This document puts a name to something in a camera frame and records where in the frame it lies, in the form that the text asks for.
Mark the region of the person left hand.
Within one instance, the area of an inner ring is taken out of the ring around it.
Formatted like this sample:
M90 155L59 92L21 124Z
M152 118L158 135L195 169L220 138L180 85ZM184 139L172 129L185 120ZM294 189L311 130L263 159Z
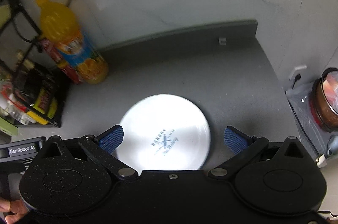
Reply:
M0 206L1 213L8 213L8 215L5 216L5 222L8 224L18 222L29 212L21 199L8 201L7 199L1 198Z

